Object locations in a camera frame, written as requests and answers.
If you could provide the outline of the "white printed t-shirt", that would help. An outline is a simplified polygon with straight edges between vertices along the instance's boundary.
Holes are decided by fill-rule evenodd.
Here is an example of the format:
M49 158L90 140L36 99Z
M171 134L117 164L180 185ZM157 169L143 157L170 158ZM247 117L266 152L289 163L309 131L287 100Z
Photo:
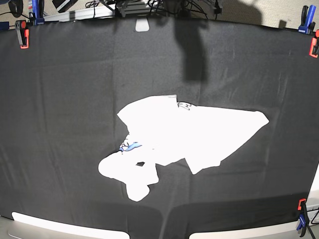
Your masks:
M123 182L135 202L159 181L157 165L185 159L192 174L217 167L269 122L259 111L196 106L178 101L176 95L140 99L117 116L128 135L98 170Z

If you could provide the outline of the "blue clamp far left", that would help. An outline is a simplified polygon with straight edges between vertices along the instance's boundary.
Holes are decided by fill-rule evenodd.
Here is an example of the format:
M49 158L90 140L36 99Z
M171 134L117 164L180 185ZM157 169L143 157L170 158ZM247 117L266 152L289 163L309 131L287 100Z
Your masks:
M33 25L44 24L44 0L28 1L29 19Z

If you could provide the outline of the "red clamp far left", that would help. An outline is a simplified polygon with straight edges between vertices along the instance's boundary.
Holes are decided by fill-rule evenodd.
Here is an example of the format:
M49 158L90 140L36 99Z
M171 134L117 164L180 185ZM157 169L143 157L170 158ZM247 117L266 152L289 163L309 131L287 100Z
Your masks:
M27 49L29 47L29 29L27 28L27 22L25 20L17 20L14 27L17 32L20 48Z

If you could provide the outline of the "red clamp far right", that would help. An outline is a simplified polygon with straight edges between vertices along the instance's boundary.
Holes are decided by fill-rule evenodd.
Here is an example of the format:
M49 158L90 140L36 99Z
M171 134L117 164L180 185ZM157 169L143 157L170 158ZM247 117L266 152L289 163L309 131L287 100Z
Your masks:
M315 36L312 38L309 55L313 58L319 57L319 30L316 30Z

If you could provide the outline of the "blue clamp far right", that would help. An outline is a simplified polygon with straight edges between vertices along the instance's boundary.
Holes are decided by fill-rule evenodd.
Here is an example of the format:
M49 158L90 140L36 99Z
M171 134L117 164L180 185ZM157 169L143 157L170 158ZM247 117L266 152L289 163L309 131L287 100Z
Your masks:
M301 15L301 25L298 28L298 32L303 34L311 34L314 30L315 22L313 22L313 17L316 11L315 5L304 5Z

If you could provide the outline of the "red blue clamp near right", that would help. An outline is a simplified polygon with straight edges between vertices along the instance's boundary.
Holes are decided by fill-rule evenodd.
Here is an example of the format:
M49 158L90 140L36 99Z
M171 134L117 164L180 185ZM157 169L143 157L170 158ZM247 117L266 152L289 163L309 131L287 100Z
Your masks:
M304 237L307 231L307 227L309 225L309 217L307 213L306 207L306 198L300 199L298 204L299 214L299 224L297 226L297 231L301 232L300 237Z

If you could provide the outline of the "aluminium rail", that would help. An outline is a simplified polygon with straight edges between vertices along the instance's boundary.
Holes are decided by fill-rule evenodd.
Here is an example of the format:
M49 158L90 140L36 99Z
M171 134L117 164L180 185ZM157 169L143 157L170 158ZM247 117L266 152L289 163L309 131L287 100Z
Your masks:
M72 10L68 12L58 13L44 17L45 22L68 22L74 20L84 20L92 18L113 17L115 15L115 4L109 5L110 9L106 6L98 6L96 8L85 8L80 10Z

